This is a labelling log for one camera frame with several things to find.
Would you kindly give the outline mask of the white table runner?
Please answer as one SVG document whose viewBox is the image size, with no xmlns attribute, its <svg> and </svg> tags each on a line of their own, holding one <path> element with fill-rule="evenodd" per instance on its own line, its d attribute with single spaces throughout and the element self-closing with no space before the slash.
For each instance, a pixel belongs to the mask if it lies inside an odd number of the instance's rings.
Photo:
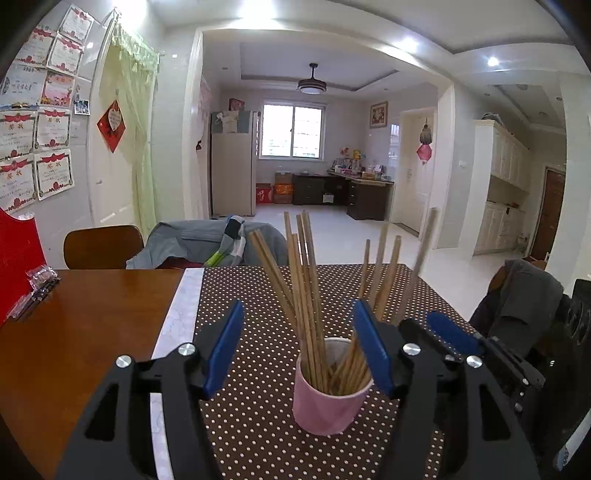
<svg viewBox="0 0 591 480">
<path fill-rule="evenodd" d="M 162 358 L 174 347 L 192 341 L 197 324 L 202 281 L 204 281 L 203 268 L 188 268 L 182 274 L 158 334 L 152 352 L 153 359 Z M 156 477 L 172 479 L 160 394 L 150 395 L 150 425 Z"/>
</svg>

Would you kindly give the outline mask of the red cardboard box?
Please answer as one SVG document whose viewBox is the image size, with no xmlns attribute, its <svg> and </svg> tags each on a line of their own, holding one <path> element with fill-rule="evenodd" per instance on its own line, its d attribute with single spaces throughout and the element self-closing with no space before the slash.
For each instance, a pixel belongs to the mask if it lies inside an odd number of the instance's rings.
<svg viewBox="0 0 591 480">
<path fill-rule="evenodd" d="M 273 204 L 273 184 L 256 183 L 256 204 Z"/>
</svg>

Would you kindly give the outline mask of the grey jacket on chair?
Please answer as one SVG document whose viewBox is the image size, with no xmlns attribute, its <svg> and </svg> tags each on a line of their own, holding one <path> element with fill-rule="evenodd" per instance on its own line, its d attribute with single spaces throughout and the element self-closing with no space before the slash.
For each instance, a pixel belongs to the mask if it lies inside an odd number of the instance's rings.
<svg viewBox="0 0 591 480">
<path fill-rule="evenodd" d="M 239 216 L 218 220 L 160 222 L 150 232 L 144 248 L 126 261 L 128 269 L 191 268 L 259 265 L 256 249 L 247 235 L 263 235 L 276 264 L 288 264 L 287 241 L 270 224 L 246 221 Z"/>
</svg>

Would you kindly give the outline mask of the red diamond wall ornament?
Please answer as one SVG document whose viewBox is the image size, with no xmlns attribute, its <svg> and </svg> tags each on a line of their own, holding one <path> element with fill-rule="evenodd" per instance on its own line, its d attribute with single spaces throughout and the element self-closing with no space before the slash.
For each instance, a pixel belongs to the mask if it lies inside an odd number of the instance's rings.
<svg viewBox="0 0 591 480">
<path fill-rule="evenodd" d="M 118 101 L 114 100 L 97 121 L 97 128 L 107 149 L 114 153 L 125 132 L 126 126 Z"/>
</svg>

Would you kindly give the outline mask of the white cabinet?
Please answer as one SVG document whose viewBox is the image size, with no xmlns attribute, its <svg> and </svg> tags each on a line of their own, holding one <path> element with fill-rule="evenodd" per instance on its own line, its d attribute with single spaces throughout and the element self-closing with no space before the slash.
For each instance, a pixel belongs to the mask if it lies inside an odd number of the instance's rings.
<svg viewBox="0 0 591 480">
<path fill-rule="evenodd" d="M 475 122 L 473 176 L 483 204 L 476 255 L 517 247 L 526 216 L 531 165 L 529 149 L 499 122 Z"/>
</svg>

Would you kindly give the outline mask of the ceiling fan lamp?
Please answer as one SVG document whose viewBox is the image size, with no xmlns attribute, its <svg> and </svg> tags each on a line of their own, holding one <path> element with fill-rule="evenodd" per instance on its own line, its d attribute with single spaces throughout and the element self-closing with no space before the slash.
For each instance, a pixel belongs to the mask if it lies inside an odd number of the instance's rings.
<svg viewBox="0 0 591 480">
<path fill-rule="evenodd" d="M 311 62 L 311 76 L 301 79 L 297 82 L 297 90 L 307 95 L 322 95 L 328 90 L 325 81 L 315 78 L 315 71 L 318 69 L 318 63 Z"/>
</svg>

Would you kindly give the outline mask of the window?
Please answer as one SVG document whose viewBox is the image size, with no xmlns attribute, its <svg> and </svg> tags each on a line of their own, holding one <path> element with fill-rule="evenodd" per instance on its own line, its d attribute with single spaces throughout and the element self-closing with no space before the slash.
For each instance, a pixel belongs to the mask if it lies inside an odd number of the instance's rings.
<svg viewBox="0 0 591 480">
<path fill-rule="evenodd" d="M 263 104 L 260 153 L 263 159 L 320 160 L 325 107 L 269 101 Z"/>
</svg>

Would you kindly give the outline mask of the green curtain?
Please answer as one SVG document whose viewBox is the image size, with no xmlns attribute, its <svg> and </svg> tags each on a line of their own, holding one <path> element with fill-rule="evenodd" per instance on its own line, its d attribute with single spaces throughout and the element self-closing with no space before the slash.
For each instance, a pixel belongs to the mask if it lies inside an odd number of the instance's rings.
<svg viewBox="0 0 591 480">
<path fill-rule="evenodd" d="M 114 22 L 99 84 L 99 98 L 116 102 L 125 130 L 122 155 L 131 167 L 132 205 L 137 226 L 148 235 L 156 225 L 151 158 L 151 118 L 159 55 L 140 35 Z"/>
</svg>

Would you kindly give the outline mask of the chair with dark jacket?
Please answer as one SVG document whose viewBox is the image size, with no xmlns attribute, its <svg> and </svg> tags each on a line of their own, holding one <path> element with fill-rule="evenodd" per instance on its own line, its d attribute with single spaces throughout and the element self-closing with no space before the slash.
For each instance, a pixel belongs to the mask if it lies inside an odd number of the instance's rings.
<svg viewBox="0 0 591 480">
<path fill-rule="evenodd" d="M 544 335 L 565 318 L 571 305 L 554 276 L 526 260 L 510 259 L 493 276 L 470 325 L 532 360 Z"/>
</svg>

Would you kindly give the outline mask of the pink cup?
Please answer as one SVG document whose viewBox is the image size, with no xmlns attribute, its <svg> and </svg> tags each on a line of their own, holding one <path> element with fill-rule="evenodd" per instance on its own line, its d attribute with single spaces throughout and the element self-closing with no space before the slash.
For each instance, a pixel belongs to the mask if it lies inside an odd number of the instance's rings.
<svg viewBox="0 0 591 480">
<path fill-rule="evenodd" d="M 317 436 L 341 434 L 353 423 L 373 384 L 370 380 L 361 390 L 349 395 L 322 393 L 304 378 L 301 356 L 298 356 L 294 375 L 294 421 L 305 432 Z"/>
</svg>

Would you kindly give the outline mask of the framed picture far wall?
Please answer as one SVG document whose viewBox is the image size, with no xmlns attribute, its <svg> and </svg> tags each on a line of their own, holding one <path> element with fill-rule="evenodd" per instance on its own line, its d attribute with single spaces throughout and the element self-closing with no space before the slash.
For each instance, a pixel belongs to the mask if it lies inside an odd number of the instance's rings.
<svg viewBox="0 0 591 480">
<path fill-rule="evenodd" d="M 380 102 L 370 106 L 370 129 L 388 126 L 389 103 Z"/>
</svg>

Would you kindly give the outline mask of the wooden chopstick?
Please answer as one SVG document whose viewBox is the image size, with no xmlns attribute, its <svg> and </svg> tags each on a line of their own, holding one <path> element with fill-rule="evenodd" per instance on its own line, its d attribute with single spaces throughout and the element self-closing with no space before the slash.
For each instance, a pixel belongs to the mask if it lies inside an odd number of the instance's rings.
<svg viewBox="0 0 591 480">
<path fill-rule="evenodd" d="M 305 350 L 308 361 L 308 383 L 322 393 L 329 393 L 329 363 L 325 350 L 322 300 L 315 262 L 314 239 L 306 211 L 297 214 L 297 265 L 301 281 L 301 305 L 304 314 Z"/>
<path fill-rule="evenodd" d="M 372 282 L 368 283 L 365 300 L 369 301 L 377 320 L 385 321 L 386 307 L 394 286 L 394 277 L 398 269 L 398 261 L 402 247 L 402 238 L 394 238 L 394 246 L 387 267 L 377 263 L 374 268 Z M 358 335 L 354 334 L 352 342 L 346 349 L 341 363 L 332 376 L 332 387 L 338 395 L 349 395 L 361 390 L 370 380 L 369 367 L 363 356 Z"/>
<path fill-rule="evenodd" d="M 412 273 L 410 275 L 409 282 L 407 283 L 407 285 L 404 289 L 401 303 L 399 305 L 398 310 L 396 311 L 396 314 L 394 314 L 394 318 L 392 320 L 392 323 L 396 326 L 399 326 L 401 321 L 403 321 L 405 319 L 407 307 L 411 301 L 413 291 L 415 289 L 415 286 L 418 283 L 418 279 L 420 277 L 423 265 L 424 265 L 425 260 L 428 256 L 428 252 L 429 252 L 430 244 L 431 244 L 431 241 L 433 238 L 433 234 L 434 234 L 435 226 L 436 226 L 436 223 L 438 220 L 438 216 L 439 216 L 439 209 L 438 208 L 433 207 L 429 210 L 427 223 L 425 225 L 423 237 L 422 237 L 422 240 L 420 243 L 420 247 L 419 247 L 419 250 L 417 253 L 417 257 L 415 260 L 415 264 L 414 264 Z"/>
<path fill-rule="evenodd" d="M 294 333 L 298 333 L 297 316 L 294 310 L 294 298 L 290 287 L 284 281 L 281 275 L 280 268 L 276 264 L 273 255 L 270 253 L 270 248 L 263 238 L 263 234 L 259 230 L 249 233 L 249 242 L 252 243 L 256 250 L 256 255 L 259 257 L 260 263 L 263 265 L 263 270 L 266 272 L 267 279 L 273 287 L 273 292 L 276 294 L 277 301 L 280 303 L 283 314 L 287 318 L 288 323 L 293 328 Z"/>
<path fill-rule="evenodd" d="M 308 283 L 304 280 L 303 256 L 301 256 L 300 241 L 297 233 L 290 224 L 290 215 L 283 213 L 284 229 L 286 229 L 288 262 L 290 263 L 291 291 L 293 291 L 294 310 L 297 316 L 298 337 L 301 342 L 301 371 L 308 384 L 313 387 L 320 385 L 320 365 L 315 357 L 315 335 L 312 331 L 310 317 L 310 295 Z"/>
<path fill-rule="evenodd" d="M 368 288 L 368 275 L 370 266 L 370 239 L 365 242 L 365 250 L 363 250 L 363 265 L 360 276 L 360 287 L 358 291 L 358 298 L 365 299 Z"/>
</svg>

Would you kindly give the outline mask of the beige refrigerator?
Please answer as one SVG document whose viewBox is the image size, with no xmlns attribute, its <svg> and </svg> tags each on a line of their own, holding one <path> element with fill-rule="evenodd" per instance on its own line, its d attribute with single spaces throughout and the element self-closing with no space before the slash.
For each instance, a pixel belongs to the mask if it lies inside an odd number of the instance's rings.
<svg viewBox="0 0 591 480">
<path fill-rule="evenodd" d="M 256 160 L 259 155 L 259 111 L 211 114 L 209 174 L 211 216 L 256 214 Z"/>
</svg>

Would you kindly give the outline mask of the plastic packet on table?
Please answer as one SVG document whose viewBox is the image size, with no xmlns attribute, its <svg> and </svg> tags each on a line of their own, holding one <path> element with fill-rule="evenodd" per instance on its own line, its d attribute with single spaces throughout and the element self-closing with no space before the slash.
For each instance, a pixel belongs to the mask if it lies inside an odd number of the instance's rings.
<svg viewBox="0 0 591 480">
<path fill-rule="evenodd" d="M 31 291 L 23 295 L 8 312 L 8 320 L 20 320 L 44 300 L 60 282 L 57 272 L 48 265 L 41 265 L 26 273 Z"/>
</svg>

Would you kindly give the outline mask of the dark wooden desk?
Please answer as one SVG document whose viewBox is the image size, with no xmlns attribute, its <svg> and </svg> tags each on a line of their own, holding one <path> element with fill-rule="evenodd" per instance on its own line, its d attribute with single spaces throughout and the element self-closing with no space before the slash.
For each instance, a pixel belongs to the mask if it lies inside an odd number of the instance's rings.
<svg viewBox="0 0 591 480">
<path fill-rule="evenodd" d="M 293 176 L 294 205 L 332 205 L 346 207 L 355 220 L 383 221 L 393 193 L 394 183 L 381 180 L 328 175 Z"/>
</svg>

